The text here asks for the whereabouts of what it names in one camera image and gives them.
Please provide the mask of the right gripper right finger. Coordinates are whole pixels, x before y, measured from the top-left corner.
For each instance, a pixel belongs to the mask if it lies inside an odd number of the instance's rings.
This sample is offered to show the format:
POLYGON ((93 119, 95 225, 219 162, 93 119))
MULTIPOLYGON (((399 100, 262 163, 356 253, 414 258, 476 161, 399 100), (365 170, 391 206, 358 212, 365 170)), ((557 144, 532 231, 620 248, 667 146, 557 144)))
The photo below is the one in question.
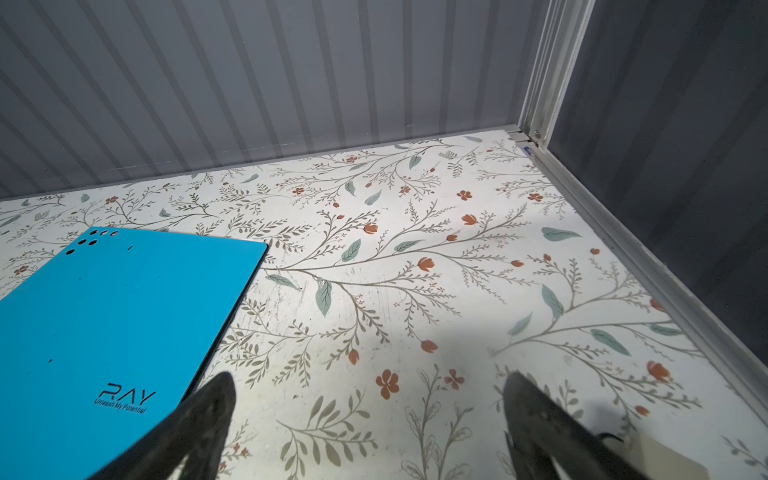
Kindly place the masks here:
POLYGON ((518 479, 643 479, 522 373, 503 388, 507 445, 518 479))

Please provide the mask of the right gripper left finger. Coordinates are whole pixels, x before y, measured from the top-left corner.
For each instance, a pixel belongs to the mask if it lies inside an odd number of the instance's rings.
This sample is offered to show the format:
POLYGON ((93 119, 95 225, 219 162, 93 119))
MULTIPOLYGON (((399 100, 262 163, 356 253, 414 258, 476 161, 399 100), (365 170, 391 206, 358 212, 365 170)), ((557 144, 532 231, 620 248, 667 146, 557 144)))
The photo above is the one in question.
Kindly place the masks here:
POLYGON ((94 479, 215 479, 236 405, 233 376, 221 372, 94 479))

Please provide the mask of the teal black clip folder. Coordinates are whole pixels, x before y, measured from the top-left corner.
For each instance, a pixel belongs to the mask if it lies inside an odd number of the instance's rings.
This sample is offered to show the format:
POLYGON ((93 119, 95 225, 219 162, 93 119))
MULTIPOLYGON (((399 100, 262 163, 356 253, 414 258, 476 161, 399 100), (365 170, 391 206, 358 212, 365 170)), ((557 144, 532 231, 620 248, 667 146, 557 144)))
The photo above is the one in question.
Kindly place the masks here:
POLYGON ((267 253, 94 227, 1 301, 1 475, 84 479, 199 384, 267 253))

